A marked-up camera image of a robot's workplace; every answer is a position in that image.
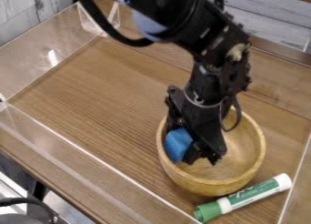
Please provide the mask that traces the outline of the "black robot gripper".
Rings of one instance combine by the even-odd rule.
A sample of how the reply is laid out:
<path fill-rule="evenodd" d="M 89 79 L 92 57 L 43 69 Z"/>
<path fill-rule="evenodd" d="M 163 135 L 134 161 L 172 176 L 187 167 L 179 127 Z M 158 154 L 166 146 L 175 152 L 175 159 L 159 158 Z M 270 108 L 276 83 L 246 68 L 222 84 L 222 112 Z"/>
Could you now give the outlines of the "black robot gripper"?
<path fill-rule="evenodd" d="M 190 88 L 168 87 L 167 132 L 184 127 L 194 139 L 183 156 L 183 162 L 188 165 L 200 158 L 215 165 L 227 153 L 220 124 L 220 101 L 222 96 L 211 89 L 199 94 Z"/>

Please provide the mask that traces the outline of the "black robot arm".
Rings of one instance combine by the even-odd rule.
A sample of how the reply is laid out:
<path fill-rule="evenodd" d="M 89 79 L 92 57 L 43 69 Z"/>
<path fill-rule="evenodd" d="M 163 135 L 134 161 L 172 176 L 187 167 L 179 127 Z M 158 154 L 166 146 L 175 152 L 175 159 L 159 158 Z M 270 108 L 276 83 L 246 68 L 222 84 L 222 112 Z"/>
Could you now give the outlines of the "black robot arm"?
<path fill-rule="evenodd" d="M 194 57 L 194 69 L 183 88 L 168 87 L 166 151 L 172 162 L 194 164 L 204 158 L 216 164 L 227 153 L 223 124 L 236 100 L 248 89 L 250 36 L 223 10 L 223 0 L 116 0 L 135 16 L 143 37 L 122 35 L 93 0 L 77 0 L 100 28 L 119 42 L 144 47 L 172 43 Z"/>

